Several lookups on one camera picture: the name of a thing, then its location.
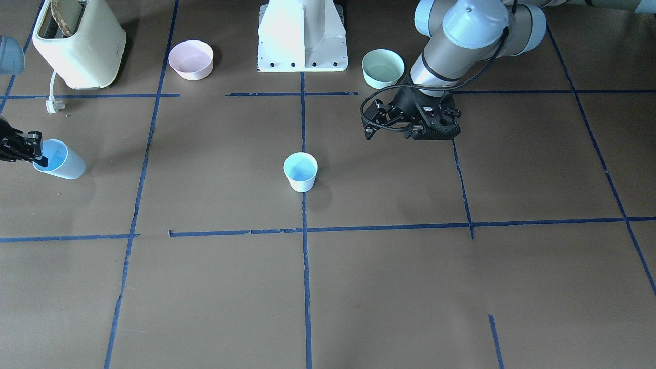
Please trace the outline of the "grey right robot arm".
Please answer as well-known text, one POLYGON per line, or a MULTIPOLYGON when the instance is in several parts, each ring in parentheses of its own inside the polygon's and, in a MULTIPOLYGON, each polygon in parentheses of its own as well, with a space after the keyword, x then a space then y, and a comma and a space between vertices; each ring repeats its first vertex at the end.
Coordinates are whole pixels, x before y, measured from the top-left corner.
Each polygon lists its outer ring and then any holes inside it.
MULTIPOLYGON (((1 75, 18 75, 25 68, 24 52, 17 40, 2 36, 1 75)), ((42 132, 27 133, 14 128, 1 117, 1 161, 28 161, 46 167, 49 159, 42 154, 42 132)))

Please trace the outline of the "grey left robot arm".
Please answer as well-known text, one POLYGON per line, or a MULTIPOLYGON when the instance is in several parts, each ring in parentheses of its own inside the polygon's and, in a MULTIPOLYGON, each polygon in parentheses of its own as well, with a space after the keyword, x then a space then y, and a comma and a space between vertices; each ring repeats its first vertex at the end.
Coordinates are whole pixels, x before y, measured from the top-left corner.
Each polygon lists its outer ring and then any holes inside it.
POLYGON ((534 49, 546 33, 543 9, 561 1, 421 1, 415 26, 428 44, 384 103, 372 94, 360 109, 366 139, 380 129, 414 140, 451 140, 461 133, 452 91, 473 82, 465 79, 478 62, 482 71, 499 57, 534 49))

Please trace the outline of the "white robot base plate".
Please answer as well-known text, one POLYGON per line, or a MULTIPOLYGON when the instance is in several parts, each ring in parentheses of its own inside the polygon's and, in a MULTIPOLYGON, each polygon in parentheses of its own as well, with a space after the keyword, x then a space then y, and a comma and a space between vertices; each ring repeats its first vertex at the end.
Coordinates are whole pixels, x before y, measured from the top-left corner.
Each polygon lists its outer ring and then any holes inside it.
POLYGON ((349 66, 344 10, 333 1, 261 5, 257 45, 259 72, 342 72, 349 66))

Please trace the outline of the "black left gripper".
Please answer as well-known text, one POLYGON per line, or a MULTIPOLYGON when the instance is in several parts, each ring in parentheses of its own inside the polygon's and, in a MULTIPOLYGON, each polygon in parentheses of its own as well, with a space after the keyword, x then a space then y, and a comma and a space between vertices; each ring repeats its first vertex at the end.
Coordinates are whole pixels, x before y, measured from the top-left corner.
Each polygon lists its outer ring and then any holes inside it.
POLYGON ((368 118, 364 119, 364 136, 371 140, 379 130, 394 131, 390 121, 401 117, 400 122, 408 123, 410 128, 403 133, 405 139, 452 140, 461 133, 458 124, 461 115, 450 92, 435 97, 403 87, 395 94, 392 105, 381 100, 371 103, 368 118))

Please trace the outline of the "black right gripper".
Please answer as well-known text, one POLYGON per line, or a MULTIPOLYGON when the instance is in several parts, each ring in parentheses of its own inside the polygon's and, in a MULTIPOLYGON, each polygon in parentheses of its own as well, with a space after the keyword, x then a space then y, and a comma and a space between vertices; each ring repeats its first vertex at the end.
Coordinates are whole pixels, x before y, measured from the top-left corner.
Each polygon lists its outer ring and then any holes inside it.
POLYGON ((46 168, 49 159, 42 153, 42 132, 30 131, 24 133, 12 127, 1 117, 1 161, 34 162, 35 166, 46 168))

